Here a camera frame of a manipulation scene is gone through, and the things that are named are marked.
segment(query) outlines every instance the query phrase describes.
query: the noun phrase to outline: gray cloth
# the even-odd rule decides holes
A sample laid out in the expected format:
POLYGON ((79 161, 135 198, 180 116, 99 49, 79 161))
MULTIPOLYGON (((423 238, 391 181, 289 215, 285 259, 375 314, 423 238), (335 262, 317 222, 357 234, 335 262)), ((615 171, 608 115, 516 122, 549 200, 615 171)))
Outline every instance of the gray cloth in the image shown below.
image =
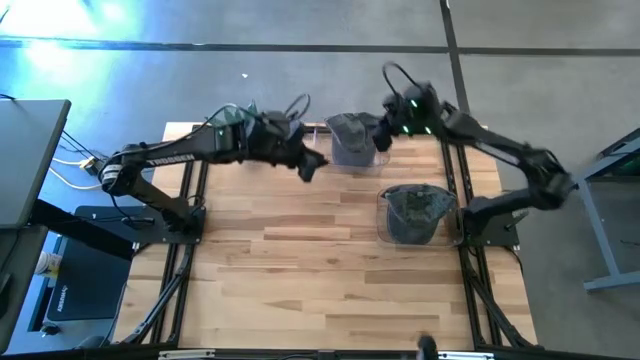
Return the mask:
POLYGON ((451 192, 425 184, 392 186, 381 196, 389 202, 387 230, 399 244, 429 243, 440 219, 457 204, 451 192))
POLYGON ((377 117, 369 113, 338 114, 326 119, 332 133, 333 163, 341 166, 371 166, 376 155, 371 130, 378 121, 377 117))

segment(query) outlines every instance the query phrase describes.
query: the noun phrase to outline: wooden table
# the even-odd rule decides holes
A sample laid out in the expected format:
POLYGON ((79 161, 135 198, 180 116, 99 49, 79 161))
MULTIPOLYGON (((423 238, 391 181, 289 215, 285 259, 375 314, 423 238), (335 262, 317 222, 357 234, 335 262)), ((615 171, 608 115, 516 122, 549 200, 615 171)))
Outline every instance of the wooden table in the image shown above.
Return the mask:
MULTIPOLYGON (((164 139, 192 125, 168 123, 164 139)), ((380 190, 402 183, 446 188, 435 139, 394 141, 377 175, 329 166, 305 184, 284 167, 211 166, 180 347, 415 350, 418 334, 428 332, 442 350, 470 349, 457 250, 377 241, 380 190)), ((498 194, 494 160, 473 150, 467 156, 475 194, 498 194)), ((177 196, 182 173, 183 165, 158 168, 153 183, 177 196)), ((131 333, 156 300, 166 252, 153 245, 134 259, 115 340, 131 333)), ((496 301, 535 343, 518 263, 502 248, 486 253, 496 301)), ((489 338, 486 312, 479 313, 489 338)))

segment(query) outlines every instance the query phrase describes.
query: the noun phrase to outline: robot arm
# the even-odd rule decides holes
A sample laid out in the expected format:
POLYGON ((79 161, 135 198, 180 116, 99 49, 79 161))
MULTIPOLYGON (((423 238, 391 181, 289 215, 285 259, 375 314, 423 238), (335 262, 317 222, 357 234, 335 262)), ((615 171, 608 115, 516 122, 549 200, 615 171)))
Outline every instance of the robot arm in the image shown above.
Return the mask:
POLYGON ((304 145, 303 136, 304 125, 282 112, 224 126, 206 122, 178 140, 125 146, 106 162, 100 182, 112 196, 130 195, 159 211, 170 230, 179 231, 192 221, 187 199, 172 198, 147 182, 141 176, 143 169, 196 160, 211 164, 251 160, 297 168, 300 178, 309 182, 315 170, 328 162, 304 145))
POLYGON ((440 141, 471 146, 515 166, 527 178, 525 189, 492 199, 473 198, 463 209, 465 230, 479 234, 491 217, 527 207, 552 210, 562 206, 573 182, 551 151, 484 129, 471 115, 447 102, 440 103, 431 84, 409 79, 412 86, 402 95, 394 93, 387 97, 383 103, 387 111, 373 135, 379 151, 391 146, 392 136, 432 134, 440 141))

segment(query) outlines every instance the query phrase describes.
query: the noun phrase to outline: concrete floor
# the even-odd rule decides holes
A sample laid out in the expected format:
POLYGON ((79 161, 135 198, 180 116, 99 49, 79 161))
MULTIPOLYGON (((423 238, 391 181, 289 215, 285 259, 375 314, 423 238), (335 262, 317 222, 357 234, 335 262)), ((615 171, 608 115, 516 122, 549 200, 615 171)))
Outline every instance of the concrete floor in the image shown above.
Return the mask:
MULTIPOLYGON (((640 3, 634 0, 449 3, 463 47, 553 48, 567 54, 640 48, 640 3)), ((0 35, 152 42, 163 50, 69 50, 43 41, 15 47, 0 39, 0 92, 71 99, 66 130, 105 153, 129 142, 157 141, 165 122, 197 121, 226 102, 255 99, 259 108, 279 109, 308 92, 309 121, 338 112, 382 113, 388 89, 379 68, 387 60, 416 79, 431 80, 442 98, 456 102, 449 55, 415 53, 415 47, 447 46, 438 0, 14 0, 0 35), (404 53, 331 46, 329 52, 177 51, 181 47, 158 43, 403 46, 397 49, 404 53)), ((461 64, 471 110, 482 123, 551 149, 572 171, 640 124, 637 54, 464 55, 461 64)), ((401 77, 392 80, 403 86, 401 77)), ((64 170, 78 183, 92 181, 64 170)), ((505 189, 523 185, 513 169, 501 166, 500 174, 505 189)), ((47 179, 41 197, 69 210, 108 202, 100 192, 79 193, 56 178, 47 179)), ((540 344, 639 357, 640 286, 591 295, 582 288, 606 268, 580 200, 572 197, 556 212, 532 211, 518 231, 540 344)), ((629 247, 625 256, 636 263, 640 248, 629 247)), ((92 331, 106 328, 100 324, 92 331)))

